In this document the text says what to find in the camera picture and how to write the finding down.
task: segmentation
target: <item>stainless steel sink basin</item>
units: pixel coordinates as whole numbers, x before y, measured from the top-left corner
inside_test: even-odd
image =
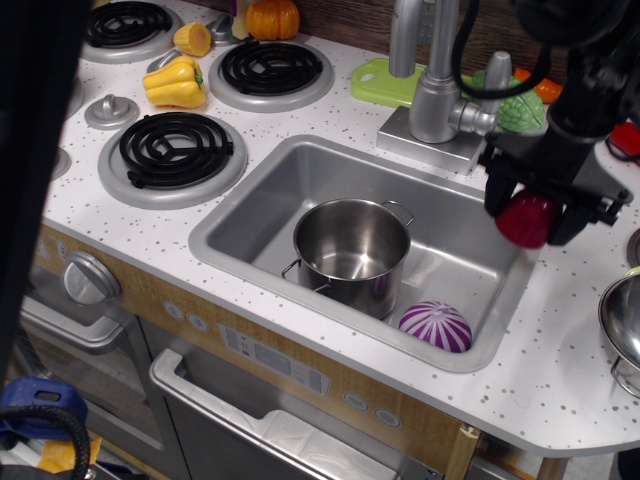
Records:
[[[315,205],[339,198],[392,200],[409,209],[411,249],[394,310],[377,320],[296,284],[293,231]],[[321,312],[444,370],[470,372],[494,356],[537,260],[505,240],[483,193],[328,140],[283,141],[194,229],[193,254],[265,290]],[[400,331],[411,305],[440,300],[469,322],[473,344],[450,353]]]

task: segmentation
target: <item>blue object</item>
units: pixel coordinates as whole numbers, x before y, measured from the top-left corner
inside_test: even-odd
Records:
[[[4,388],[1,408],[47,405],[71,410],[82,421],[86,421],[89,411],[78,391],[66,382],[46,378],[24,376],[9,383]],[[0,433],[10,430],[27,438],[43,440],[63,440],[69,435],[62,428],[44,420],[30,418],[10,420],[0,423]]]

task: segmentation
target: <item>orange pumpkin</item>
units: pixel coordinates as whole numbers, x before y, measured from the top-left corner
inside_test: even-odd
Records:
[[[300,29],[300,12],[291,0],[260,0],[249,5],[247,30],[257,40],[288,40]]]

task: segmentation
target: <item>oven window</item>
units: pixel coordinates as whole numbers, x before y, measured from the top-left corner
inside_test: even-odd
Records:
[[[104,355],[89,355],[24,326],[18,342],[23,356],[29,358],[29,370],[33,370],[29,374],[70,383],[87,402],[104,411],[100,414],[113,415],[161,440],[135,366],[122,350],[116,348]]]

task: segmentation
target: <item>faucet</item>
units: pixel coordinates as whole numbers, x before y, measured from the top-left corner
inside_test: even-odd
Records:
[[[416,46],[425,0],[396,0],[391,22],[389,73],[410,77],[415,72]],[[459,0],[435,0],[429,65],[418,80],[411,108],[399,107],[378,132],[377,146],[449,171],[468,174],[484,149],[483,136],[497,123],[499,100],[482,107],[461,98],[451,72]],[[511,57],[495,52],[484,88],[506,88]]]

